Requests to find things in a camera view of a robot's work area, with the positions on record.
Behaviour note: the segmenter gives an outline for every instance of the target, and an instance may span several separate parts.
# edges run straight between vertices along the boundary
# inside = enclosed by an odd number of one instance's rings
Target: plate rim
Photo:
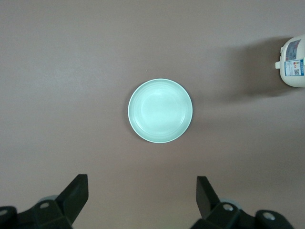
[[[168,140],[168,141],[156,142],[156,141],[149,140],[149,139],[147,139],[147,138],[141,136],[141,134],[139,134],[139,133],[135,130],[135,128],[134,128],[133,125],[132,125],[131,118],[130,118],[130,105],[131,105],[132,99],[134,98],[134,95],[135,95],[135,94],[137,93],[137,91],[140,90],[145,84],[151,83],[152,81],[160,81],[160,80],[165,80],[165,81],[169,81],[169,82],[171,82],[171,83],[174,83],[174,84],[178,85],[180,88],[182,88],[182,89],[184,90],[184,92],[187,94],[187,96],[188,96],[188,98],[189,98],[189,100],[190,100],[190,104],[191,104],[190,115],[191,115],[191,117],[190,117],[190,121],[189,121],[189,123],[187,124],[186,128],[185,128],[185,129],[181,132],[181,134],[179,134],[177,137],[175,137],[175,138],[173,138],[173,139],[171,139],[171,140]],[[173,80],[170,80],[170,79],[157,78],[157,79],[148,80],[148,81],[142,83],[142,84],[141,84],[140,86],[138,86],[138,88],[133,92],[132,96],[130,97],[129,103],[128,103],[128,119],[129,119],[129,123],[130,123],[130,125],[132,126],[134,132],[135,132],[139,137],[141,137],[142,139],[144,139],[144,140],[146,140],[146,141],[148,141],[148,142],[152,142],[152,143],[168,143],[168,142],[171,142],[171,141],[173,141],[173,140],[179,138],[179,137],[180,137],[181,135],[183,135],[183,134],[186,132],[186,130],[189,128],[189,126],[190,126],[190,124],[191,124],[191,121],[192,121],[192,118],[193,118],[193,103],[192,103],[192,100],[191,100],[190,95],[188,94],[188,92],[186,91],[186,89],[185,89],[184,87],[182,87],[179,83],[177,83],[177,82],[175,82],[175,81],[173,81]]]

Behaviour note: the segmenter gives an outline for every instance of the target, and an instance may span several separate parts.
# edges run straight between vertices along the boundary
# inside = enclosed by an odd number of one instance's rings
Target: bottle
[[[282,80],[292,87],[305,87],[305,35],[287,41],[280,52],[275,68],[280,70]]]

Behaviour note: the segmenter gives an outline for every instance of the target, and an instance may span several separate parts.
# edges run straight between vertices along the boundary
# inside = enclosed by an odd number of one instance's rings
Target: black plastic part
[[[0,207],[0,229],[72,229],[88,196],[88,177],[80,174],[56,200],[41,201],[19,214],[15,207]]]
[[[220,203],[207,177],[197,177],[196,202],[203,219]]]
[[[206,218],[206,221],[219,226],[222,229],[233,229],[239,219],[239,209],[233,204],[220,203],[212,210],[211,214]]]
[[[231,203],[221,203],[206,177],[197,178],[196,201],[202,219],[191,229],[293,229],[277,212],[261,210],[252,217]]]
[[[264,216],[264,213],[272,214],[274,218],[267,219]],[[275,211],[260,210],[256,213],[255,218],[257,220],[257,224],[262,226],[264,229],[293,229],[288,220],[286,220],[284,216]]]
[[[0,207],[0,225],[7,224],[9,221],[16,217],[17,210],[12,206]]]
[[[191,229],[222,229],[210,222],[207,222],[203,219],[198,220]]]
[[[89,197],[88,176],[79,174],[55,199],[63,215],[72,224]]]
[[[237,224],[238,229],[255,229],[255,218],[248,215],[243,210],[240,211],[240,216]]]
[[[72,229],[71,224],[63,216],[54,200],[45,200],[36,204],[32,207],[32,215],[39,229],[54,228],[55,226],[55,228]]]

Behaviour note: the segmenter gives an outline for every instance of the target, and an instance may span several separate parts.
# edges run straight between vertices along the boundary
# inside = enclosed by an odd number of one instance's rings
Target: round plate
[[[128,105],[128,118],[134,131],[154,143],[166,143],[180,137],[188,128],[192,115],[192,101],[186,90],[167,79],[143,83]]]

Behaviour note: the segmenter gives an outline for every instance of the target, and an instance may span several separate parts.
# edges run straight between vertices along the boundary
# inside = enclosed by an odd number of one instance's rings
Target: plate
[[[132,94],[128,118],[143,139],[166,143],[180,137],[191,123],[192,101],[187,91],[168,79],[143,83]]]

